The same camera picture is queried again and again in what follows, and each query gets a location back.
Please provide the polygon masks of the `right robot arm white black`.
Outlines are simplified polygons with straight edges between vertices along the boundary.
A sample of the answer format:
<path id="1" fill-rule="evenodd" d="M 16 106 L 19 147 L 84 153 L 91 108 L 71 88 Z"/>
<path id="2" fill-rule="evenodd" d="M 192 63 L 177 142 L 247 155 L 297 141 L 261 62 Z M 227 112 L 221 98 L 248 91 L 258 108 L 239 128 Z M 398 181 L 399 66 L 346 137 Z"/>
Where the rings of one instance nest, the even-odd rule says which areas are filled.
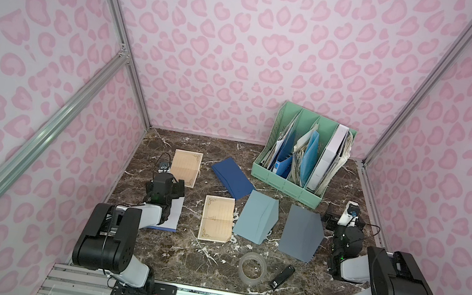
<path id="1" fill-rule="evenodd" d="M 325 213 L 322 221 L 332 232 L 329 274 L 341 281 L 369 285 L 354 295 L 434 295 L 412 254 L 376 246 L 367 247 L 365 255 L 360 253 L 365 224 L 357 216 Z"/>

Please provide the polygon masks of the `dark blue envelope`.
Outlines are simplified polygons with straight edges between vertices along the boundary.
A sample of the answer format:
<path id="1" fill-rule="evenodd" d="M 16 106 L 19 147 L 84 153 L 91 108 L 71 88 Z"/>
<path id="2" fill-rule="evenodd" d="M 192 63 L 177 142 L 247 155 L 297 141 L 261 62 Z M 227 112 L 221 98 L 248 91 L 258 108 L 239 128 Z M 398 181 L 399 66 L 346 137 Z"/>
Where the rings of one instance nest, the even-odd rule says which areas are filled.
<path id="1" fill-rule="evenodd" d="M 233 199 L 240 200 L 255 190 L 233 158 L 213 164 L 212 170 Z"/>

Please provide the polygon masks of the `beige letter paper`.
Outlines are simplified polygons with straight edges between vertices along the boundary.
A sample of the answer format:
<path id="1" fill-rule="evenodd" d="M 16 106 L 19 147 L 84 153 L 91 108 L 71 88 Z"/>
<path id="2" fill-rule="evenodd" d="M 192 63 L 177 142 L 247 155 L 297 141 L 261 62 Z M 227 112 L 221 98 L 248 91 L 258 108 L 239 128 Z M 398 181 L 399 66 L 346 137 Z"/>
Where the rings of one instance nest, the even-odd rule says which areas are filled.
<path id="1" fill-rule="evenodd" d="M 232 236 L 235 200 L 213 195 L 206 196 L 198 240 L 226 243 Z"/>

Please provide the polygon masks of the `grey envelope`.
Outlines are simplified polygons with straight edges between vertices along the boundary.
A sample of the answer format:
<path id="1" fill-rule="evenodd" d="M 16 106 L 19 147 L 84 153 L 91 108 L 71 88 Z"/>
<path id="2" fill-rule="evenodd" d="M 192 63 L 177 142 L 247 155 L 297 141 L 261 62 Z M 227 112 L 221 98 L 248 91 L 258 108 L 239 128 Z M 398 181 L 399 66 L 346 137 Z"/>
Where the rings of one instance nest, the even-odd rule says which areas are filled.
<path id="1" fill-rule="evenodd" d="M 325 238 L 324 233 L 318 213 L 292 205 L 278 250 L 299 261 L 310 263 Z"/>

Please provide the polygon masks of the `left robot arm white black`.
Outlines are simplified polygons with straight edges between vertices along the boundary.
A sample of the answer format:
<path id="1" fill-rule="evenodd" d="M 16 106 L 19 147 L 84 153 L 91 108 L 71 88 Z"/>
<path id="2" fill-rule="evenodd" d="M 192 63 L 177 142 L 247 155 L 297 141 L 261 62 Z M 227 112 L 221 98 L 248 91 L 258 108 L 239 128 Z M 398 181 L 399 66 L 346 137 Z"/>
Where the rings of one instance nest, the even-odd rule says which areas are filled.
<path id="1" fill-rule="evenodd" d="M 138 231 L 168 220 L 173 201 L 184 197 L 185 183 L 161 172 L 146 182 L 145 189 L 143 203 L 137 206 L 96 205 L 72 251 L 72 262 L 109 273 L 121 285 L 148 295 L 155 278 L 133 255 Z"/>

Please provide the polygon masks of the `white letter paper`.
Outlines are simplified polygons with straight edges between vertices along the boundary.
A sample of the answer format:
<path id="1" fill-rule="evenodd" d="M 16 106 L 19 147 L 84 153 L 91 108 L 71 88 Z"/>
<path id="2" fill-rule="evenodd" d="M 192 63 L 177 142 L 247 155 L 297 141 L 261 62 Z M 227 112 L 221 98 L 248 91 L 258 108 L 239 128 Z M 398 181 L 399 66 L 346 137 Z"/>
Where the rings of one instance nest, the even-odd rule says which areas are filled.
<path id="1" fill-rule="evenodd" d="M 183 209 L 184 197 L 174 199 L 171 205 L 171 211 L 168 219 L 164 221 L 163 224 L 156 226 L 150 226 L 149 229 L 155 229 L 166 232 L 175 232 L 177 231 L 177 225 L 179 223 L 179 218 L 181 217 L 181 211 Z"/>

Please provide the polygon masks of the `cream letter paper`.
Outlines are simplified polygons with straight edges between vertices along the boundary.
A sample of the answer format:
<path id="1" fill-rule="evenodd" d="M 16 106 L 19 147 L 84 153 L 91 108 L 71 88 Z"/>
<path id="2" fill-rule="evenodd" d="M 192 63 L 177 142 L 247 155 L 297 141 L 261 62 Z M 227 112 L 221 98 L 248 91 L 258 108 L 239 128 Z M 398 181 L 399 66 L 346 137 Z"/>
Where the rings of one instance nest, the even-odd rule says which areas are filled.
<path id="1" fill-rule="evenodd" d="M 186 187 L 193 188 L 200 172 L 202 158 L 202 153 L 176 149 L 170 172 L 175 179 L 184 180 Z"/>

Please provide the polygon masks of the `light blue envelope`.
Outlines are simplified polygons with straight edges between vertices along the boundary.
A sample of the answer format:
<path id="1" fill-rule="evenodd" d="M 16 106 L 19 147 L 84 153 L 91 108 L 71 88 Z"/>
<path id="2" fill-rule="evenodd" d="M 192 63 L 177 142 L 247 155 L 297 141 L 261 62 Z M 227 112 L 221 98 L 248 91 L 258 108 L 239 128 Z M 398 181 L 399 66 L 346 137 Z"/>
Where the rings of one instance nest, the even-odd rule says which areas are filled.
<path id="1" fill-rule="evenodd" d="M 252 191 L 233 233 L 260 245 L 279 219 L 279 202 L 258 191 Z"/>

